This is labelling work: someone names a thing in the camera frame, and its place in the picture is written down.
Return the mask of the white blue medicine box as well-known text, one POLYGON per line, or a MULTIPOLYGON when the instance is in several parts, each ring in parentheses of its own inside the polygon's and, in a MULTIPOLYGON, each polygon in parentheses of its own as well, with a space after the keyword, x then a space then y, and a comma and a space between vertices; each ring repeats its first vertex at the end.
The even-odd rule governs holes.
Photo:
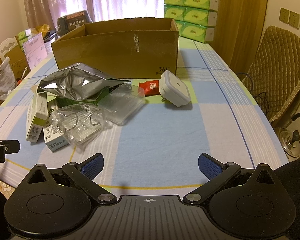
POLYGON ((43 135, 45 144, 51 152, 55 152, 69 144, 50 120, 46 120, 45 126, 43 127, 43 135))

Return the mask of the clear crinkled plastic blister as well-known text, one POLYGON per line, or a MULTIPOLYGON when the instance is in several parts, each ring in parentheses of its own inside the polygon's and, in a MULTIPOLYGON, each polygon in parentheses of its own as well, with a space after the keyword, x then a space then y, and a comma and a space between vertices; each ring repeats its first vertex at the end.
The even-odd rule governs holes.
POLYGON ((51 113, 50 121, 73 146, 90 142, 109 128, 102 109, 88 103, 58 108, 51 113))

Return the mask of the white green medicine box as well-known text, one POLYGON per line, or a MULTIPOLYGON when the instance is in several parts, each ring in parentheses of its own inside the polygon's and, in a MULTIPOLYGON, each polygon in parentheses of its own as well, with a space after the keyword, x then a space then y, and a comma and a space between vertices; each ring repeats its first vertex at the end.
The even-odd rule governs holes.
POLYGON ((34 94, 27 109, 26 140, 37 142, 40 133, 48 118, 47 94, 40 92, 34 94))

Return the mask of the clear plastic tray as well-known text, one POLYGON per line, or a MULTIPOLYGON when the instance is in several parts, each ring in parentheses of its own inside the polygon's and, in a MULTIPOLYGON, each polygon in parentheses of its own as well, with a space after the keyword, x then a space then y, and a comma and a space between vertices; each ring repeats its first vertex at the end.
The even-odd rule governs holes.
POLYGON ((112 123, 122 126, 146 102, 143 88, 123 83, 98 102, 104 116, 112 123))

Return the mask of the silver foil bag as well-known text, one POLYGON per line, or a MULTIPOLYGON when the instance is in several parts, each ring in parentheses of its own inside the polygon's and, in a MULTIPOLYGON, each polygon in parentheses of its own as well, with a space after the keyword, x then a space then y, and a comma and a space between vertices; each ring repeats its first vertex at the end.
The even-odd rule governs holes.
POLYGON ((37 92, 49 92, 63 98, 81 101, 104 88, 112 88, 125 82, 128 80, 117 79, 78 62, 43 78, 37 92))

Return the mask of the white plug adapter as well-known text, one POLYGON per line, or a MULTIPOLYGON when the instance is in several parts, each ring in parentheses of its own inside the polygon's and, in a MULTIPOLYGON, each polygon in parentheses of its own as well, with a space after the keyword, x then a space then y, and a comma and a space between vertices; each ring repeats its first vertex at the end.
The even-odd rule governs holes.
POLYGON ((191 101, 187 85, 169 70, 161 75, 159 92, 163 98, 177 107, 185 106, 191 101))

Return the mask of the red snack packet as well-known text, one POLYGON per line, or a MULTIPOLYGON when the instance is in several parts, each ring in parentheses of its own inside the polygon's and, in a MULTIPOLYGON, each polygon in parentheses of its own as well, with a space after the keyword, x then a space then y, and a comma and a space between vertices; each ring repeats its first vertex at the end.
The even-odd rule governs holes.
POLYGON ((145 96, 159 95, 159 81, 151 80, 139 83, 139 87, 144 90, 145 96))

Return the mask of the checked tablecloth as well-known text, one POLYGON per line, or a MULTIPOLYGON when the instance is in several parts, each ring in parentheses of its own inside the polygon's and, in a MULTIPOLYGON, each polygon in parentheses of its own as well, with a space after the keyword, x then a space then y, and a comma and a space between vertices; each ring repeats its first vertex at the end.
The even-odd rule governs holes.
POLYGON ((54 57, 48 56, 0 106, 0 140, 17 139, 21 146, 0 163, 0 180, 12 187, 38 163, 60 168, 95 153, 104 156, 96 183, 117 196, 183 196, 206 182, 198 168, 202 153, 243 168, 266 163, 276 169, 288 161, 254 98, 208 44, 179 39, 177 76, 189 89, 188 105, 175 107, 150 96, 124 125, 113 125, 87 146, 52 152, 43 140, 32 144, 25 135, 31 88, 56 70, 54 57))

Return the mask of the grey plastic bag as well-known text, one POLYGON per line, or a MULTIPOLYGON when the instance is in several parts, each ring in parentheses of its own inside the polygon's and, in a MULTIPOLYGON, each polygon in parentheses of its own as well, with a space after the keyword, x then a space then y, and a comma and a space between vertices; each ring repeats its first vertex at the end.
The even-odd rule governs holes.
POLYGON ((16 86, 17 82, 10 65, 10 58, 6 57, 0 65, 0 100, 5 101, 16 86))

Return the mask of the metal kettle on floor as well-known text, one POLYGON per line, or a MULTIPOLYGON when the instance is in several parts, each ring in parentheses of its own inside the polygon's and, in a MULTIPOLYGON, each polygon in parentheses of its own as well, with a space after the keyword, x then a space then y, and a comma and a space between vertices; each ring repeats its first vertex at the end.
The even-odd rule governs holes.
POLYGON ((290 133, 288 130, 282 130, 279 134, 279 141, 288 157, 300 159, 300 133, 295 130, 290 133))

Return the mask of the brown carton beside table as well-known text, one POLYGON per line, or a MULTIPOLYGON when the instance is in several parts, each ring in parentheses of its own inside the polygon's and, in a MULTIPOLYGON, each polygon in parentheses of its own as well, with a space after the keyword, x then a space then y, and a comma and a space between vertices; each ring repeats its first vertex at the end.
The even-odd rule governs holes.
POLYGON ((9 64, 16 81, 23 80, 30 72, 30 68, 16 36, 7 38, 0 44, 0 64, 7 57, 10 59, 9 64))

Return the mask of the pink paper box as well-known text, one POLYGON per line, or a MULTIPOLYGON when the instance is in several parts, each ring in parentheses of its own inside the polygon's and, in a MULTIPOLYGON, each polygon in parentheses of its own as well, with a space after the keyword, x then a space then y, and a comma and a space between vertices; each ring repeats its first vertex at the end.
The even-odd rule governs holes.
POLYGON ((42 33, 39 33, 23 44, 24 53, 30 70, 33 70, 47 57, 42 33))

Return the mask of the quilted brown chair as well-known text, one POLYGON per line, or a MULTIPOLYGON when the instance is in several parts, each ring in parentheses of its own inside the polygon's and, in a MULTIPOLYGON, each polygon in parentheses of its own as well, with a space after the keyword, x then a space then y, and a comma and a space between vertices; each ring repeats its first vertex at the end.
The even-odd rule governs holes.
POLYGON ((300 37, 268 26, 242 82, 272 126, 286 126, 300 105, 300 37))

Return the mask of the brown cardboard box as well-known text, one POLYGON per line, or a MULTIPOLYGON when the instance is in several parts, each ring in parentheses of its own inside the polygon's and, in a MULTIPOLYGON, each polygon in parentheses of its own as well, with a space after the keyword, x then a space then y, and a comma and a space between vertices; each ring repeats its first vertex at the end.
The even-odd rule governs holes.
POLYGON ((59 69, 81 62, 119 79, 175 74, 179 32, 171 18, 125 18, 84 24, 51 44, 59 69))

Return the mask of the black printed bag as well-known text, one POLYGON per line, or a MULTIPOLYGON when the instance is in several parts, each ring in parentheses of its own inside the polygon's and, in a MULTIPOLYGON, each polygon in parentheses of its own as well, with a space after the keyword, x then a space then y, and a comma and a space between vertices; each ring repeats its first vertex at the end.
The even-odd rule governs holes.
POLYGON ((91 22, 92 19, 86 10, 62 16, 57 19, 57 35, 63 36, 68 32, 91 22))

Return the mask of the green tissue box stack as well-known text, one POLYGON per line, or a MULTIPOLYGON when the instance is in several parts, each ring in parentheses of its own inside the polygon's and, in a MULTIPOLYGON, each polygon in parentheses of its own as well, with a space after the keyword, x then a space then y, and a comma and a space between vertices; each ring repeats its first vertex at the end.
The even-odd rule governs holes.
POLYGON ((194 41, 213 41, 219 0, 164 0, 164 17, 175 21, 179 36, 194 41))

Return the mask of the wall socket plates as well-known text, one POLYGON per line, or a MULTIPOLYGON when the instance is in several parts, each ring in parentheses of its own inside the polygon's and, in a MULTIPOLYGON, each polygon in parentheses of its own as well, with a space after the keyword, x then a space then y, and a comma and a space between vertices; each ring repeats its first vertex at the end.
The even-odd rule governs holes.
POLYGON ((293 28, 300 28, 300 14, 285 8, 280 8, 279 20, 293 28))

